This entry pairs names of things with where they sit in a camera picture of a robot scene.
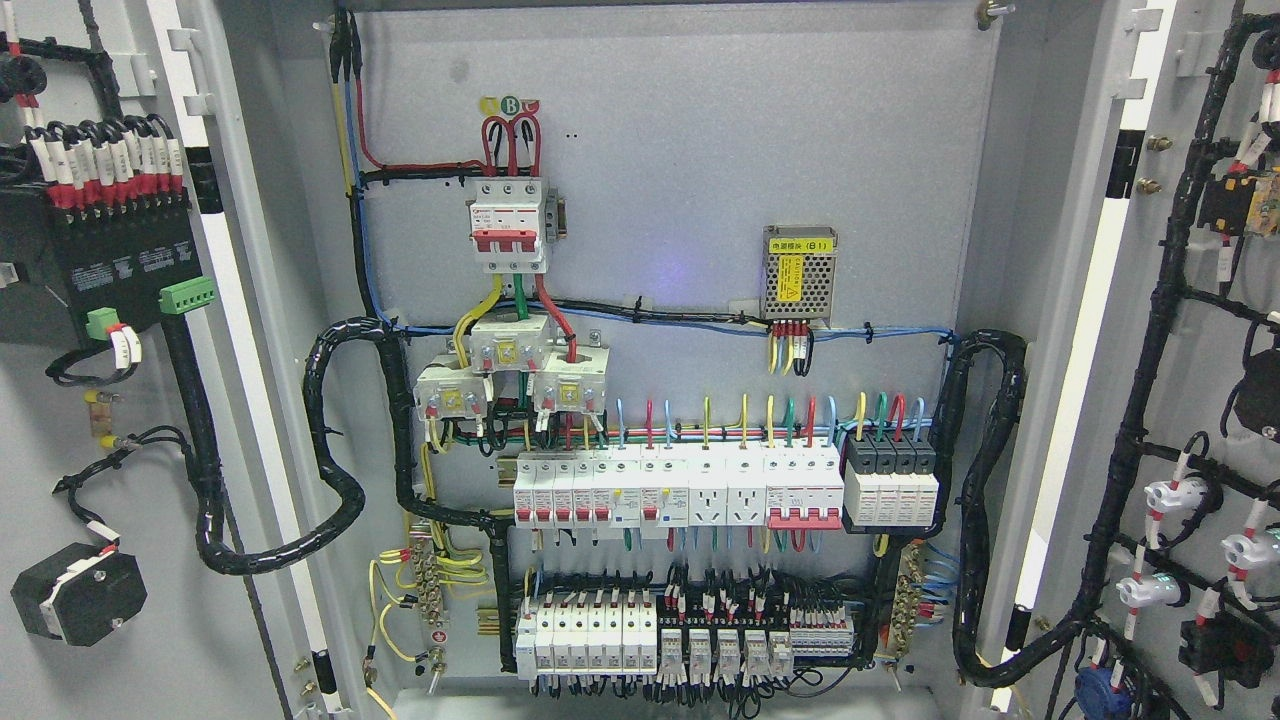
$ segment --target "red wire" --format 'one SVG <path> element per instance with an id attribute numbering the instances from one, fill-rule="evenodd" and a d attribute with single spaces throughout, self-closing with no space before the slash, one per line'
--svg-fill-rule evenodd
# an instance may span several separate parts
<path id="1" fill-rule="evenodd" d="M 429 163 L 429 164 L 416 164 L 416 163 L 403 163 L 399 165 L 388 165 L 387 163 L 379 161 L 374 158 L 372 152 L 369 151 L 369 141 L 365 140 L 365 83 L 360 78 L 356 78 L 356 126 L 360 133 L 360 152 L 369 160 L 374 167 L 380 170 L 449 170 L 453 168 L 483 168 L 484 163 L 480 160 L 463 160 L 461 163 Z"/>
<path id="2" fill-rule="evenodd" d="M 810 395 L 809 396 L 809 423 L 808 423 L 808 428 L 805 428 L 805 434 L 809 436 L 809 445 L 806 445 L 805 447 L 813 447 L 813 421 L 814 421 L 814 418 L 817 415 L 818 415 L 818 398 Z"/>
<path id="3" fill-rule="evenodd" d="M 538 300 L 547 309 L 547 313 L 556 320 L 556 324 L 564 331 L 564 341 L 568 342 L 568 352 L 564 355 L 564 361 L 568 364 L 577 363 L 577 336 L 573 334 L 573 327 L 568 324 L 568 318 L 564 313 L 559 311 L 556 302 L 552 301 L 552 296 L 547 292 L 547 282 L 543 281 L 543 274 L 539 273 L 534 275 L 534 287 L 538 288 Z"/>
<path id="4" fill-rule="evenodd" d="M 645 429 L 645 433 L 649 436 L 649 447 L 648 447 L 648 450 L 653 450 L 653 398 L 652 397 L 645 402 L 644 429 Z"/>
<path id="5" fill-rule="evenodd" d="M 516 147 L 516 143 L 515 143 L 515 137 L 516 137 L 515 129 L 517 127 L 520 127 L 520 122 L 521 120 L 529 120 L 534 126 L 534 156 L 530 158 L 530 160 L 529 160 L 530 161 L 529 174 L 531 174 L 531 176 L 534 176 L 536 178 L 538 177 L 538 170 L 541 167 L 541 163 L 543 163 L 543 126 L 540 126 L 538 123 L 538 118 L 535 118 L 534 114 L 530 113 L 530 111 L 527 111 L 527 110 L 524 111 L 524 113 L 520 113 L 518 115 L 516 115 L 515 118 L 512 118 L 511 119 L 511 129 L 512 129 L 512 136 L 511 137 L 512 137 L 512 141 L 513 141 L 511 143 L 512 150 L 515 150 L 515 147 Z"/>
<path id="6" fill-rule="evenodd" d="M 902 420 L 906 419 L 906 397 L 900 392 L 893 396 L 893 405 L 890 405 L 888 418 L 886 421 L 893 420 L 893 411 L 897 411 L 897 429 L 893 430 L 893 442 L 902 442 Z"/>

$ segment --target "black spiral cable wrap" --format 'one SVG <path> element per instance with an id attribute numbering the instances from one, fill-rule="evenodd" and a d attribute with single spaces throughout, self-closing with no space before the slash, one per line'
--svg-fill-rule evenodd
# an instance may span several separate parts
<path id="1" fill-rule="evenodd" d="M 340 505 L 315 529 L 292 542 L 262 552 L 241 553 L 223 542 L 225 506 L 223 502 L 221 460 L 218 455 L 214 416 L 209 407 L 209 397 L 205 395 L 204 382 L 200 378 L 191 329 L 183 315 L 166 315 L 161 319 L 165 345 L 169 348 L 169 357 L 178 380 L 178 392 L 187 415 L 191 443 L 196 456 L 197 475 L 192 478 L 198 501 L 196 547 L 201 560 L 210 569 L 225 575 L 257 575 L 279 570 L 333 542 L 356 521 L 364 510 L 364 489 L 349 473 L 333 460 L 329 452 L 329 428 L 324 424 L 321 393 L 325 369 L 338 345 L 352 340 L 378 340 L 388 333 L 388 329 L 380 324 L 364 318 L 358 320 L 338 323 L 316 338 L 307 357 L 306 374 L 302 380 L 302 397 L 307 410 L 320 479 L 338 493 Z"/>

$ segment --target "yellow label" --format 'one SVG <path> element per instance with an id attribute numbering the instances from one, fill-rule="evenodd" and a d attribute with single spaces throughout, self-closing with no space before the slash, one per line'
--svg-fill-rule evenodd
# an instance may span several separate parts
<path id="1" fill-rule="evenodd" d="M 778 302 L 800 302 L 804 295 L 804 258 L 782 255 L 778 258 Z"/>
<path id="2" fill-rule="evenodd" d="M 808 255 L 810 252 L 835 252 L 836 241 L 829 237 L 771 237 L 771 255 Z"/>
<path id="3" fill-rule="evenodd" d="M 520 354 L 516 351 L 516 343 L 513 341 L 506 340 L 498 342 L 499 365 L 515 365 L 517 360 L 520 360 Z"/>
<path id="4" fill-rule="evenodd" d="M 440 392 L 440 405 L 448 411 L 462 410 L 462 391 L 445 389 Z"/>

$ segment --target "green wire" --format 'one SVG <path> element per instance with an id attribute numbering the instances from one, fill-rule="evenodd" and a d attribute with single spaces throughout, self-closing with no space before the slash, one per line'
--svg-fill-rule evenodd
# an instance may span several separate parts
<path id="1" fill-rule="evenodd" d="M 884 425 L 888 424 L 888 395 L 881 393 L 876 401 L 876 442 L 884 442 Z"/>
<path id="2" fill-rule="evenodd" d="M 511 275 L 511 287 L 516 293 L 516 316 L 521 320 L 527 320 L 529 300 L 525 299 L 525 275 L 520 273 Z"/>
<path id="3" fill-rule="evenodd" d="M 782 418 L 782 424 L 787 427 L 787 447 L 791 447 L 791 436 L 792 436 L 791 425 L 795 423 L 795 420 L 796 420 L 796 401 L 788 397 L 787 414 L 785 418 Z"/>

